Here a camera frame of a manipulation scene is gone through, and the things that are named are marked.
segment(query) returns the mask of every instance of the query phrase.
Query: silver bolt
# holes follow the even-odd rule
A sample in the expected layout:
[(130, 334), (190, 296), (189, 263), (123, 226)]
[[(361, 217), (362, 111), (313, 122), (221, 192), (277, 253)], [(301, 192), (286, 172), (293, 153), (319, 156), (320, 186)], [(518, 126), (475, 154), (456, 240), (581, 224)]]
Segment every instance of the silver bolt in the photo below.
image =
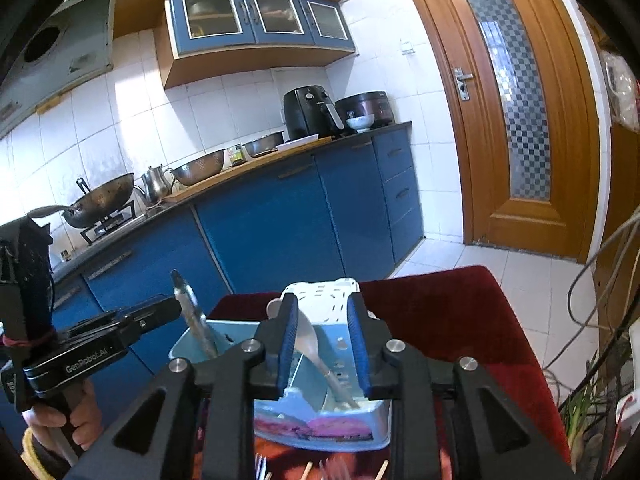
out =
[(386, 349), (390, 352), (401, 352), (406, 348), (404, 341), (400, 341), (399, 339), (390, 339), (386, 342)]
[(473, 359), (472, 357), (463, 357), (459, 361), (460, 367), (467, 372), (473, 372), (476, 368), (478, 368), (478, 361)]
[(261, 346), (262, 343), (257, 339), (247, 339), (246, 341), (242, 341), (240, 348), (245, 352), (255, 352), (256, 350), (259, 350)]
[(169, 361), (169, 370), (171, 370), (175, 374), (179, 374), (187, 369), (187, 365), (189, 362), (187, 359), (183, 359), (181, 357), (177, 357)]

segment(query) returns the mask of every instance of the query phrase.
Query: glass cabinet door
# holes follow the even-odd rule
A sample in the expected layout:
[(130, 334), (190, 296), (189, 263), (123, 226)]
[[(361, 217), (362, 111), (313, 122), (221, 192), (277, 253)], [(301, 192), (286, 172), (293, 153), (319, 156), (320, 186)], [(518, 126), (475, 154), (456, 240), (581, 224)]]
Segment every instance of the glass cabinet door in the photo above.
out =
[(298, 0), (245, 0), (258, 43), (313, 44)]
[(179, 54), (255, 43), (244, 0), (171, 0)]
[(317, 45), (354, 48), (338, 6), (316, 0), (300, 0)]

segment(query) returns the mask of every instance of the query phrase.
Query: bowl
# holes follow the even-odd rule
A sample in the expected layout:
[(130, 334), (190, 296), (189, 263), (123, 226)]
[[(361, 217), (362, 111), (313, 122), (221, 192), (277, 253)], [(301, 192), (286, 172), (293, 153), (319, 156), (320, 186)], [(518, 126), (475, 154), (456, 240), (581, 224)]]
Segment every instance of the bowl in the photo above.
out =
[(172, 173), (183, 186), (193, 186), (220, 173), (224, 163), (225, 150), (217, 150), (174, 168)]
[(376, 116), (371, 115), (363, 115), (361, 117), (354, 117), (352, 119), (347, 119), (347, 125), (352, 129), (356, 130), (358, 133), (366, 132), (370, 126), (373, 124), (373, 121), (376, 120)]
[(242, 146), (251, 158), (266, 155), (275, 150), (276, 146), (283, 143), (283, 132), (275, 132), (274, 134), (265, 135), (253, 142), (248, 142)]

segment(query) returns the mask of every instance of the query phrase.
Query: tile floor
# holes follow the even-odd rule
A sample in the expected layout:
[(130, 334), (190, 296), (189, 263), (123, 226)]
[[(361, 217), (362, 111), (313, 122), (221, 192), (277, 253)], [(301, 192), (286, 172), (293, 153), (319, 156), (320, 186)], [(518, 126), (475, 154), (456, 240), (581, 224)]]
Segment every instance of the tile floor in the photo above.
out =
[[(569, 286), (582, 266), (535, 254), (424, 240), (390, 277), (473, 265), (485, 266), (500, 283), (544, 367), (579, 329), (569, 317), (566, 302)], [(587, 272), (572, 294), (572, 310), (577, 319), (585, 320), (595, 301), (593, 280)], [(586, 362), (597, 348), (598, 331), (588, 328), (550, 369), (561, 383), (573, 388), (584, 377)], [(566, 393), (561, 388), (561, 397)]]

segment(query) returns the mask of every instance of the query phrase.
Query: human hand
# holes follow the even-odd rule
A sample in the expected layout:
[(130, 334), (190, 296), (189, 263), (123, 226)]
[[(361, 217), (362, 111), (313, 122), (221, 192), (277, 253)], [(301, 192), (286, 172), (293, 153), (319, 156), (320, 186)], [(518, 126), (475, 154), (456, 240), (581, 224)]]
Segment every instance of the human hand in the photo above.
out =
[[(72, 435), (74, 442), (87, 450), (102, 433), (102, 413), (96, 403), (91, 381), (85, 380), (82, 383), (82, 390), (82, 400), (69, 415), (69, 421), (76, 428)], [(49, 434), (49, 428), (62, 428), (66, 424), (65, 415), (46, 404), (38, 403), (30, 410), (22, 412), (22, 417), (39, 443), (61, 455), (61, 451)]]

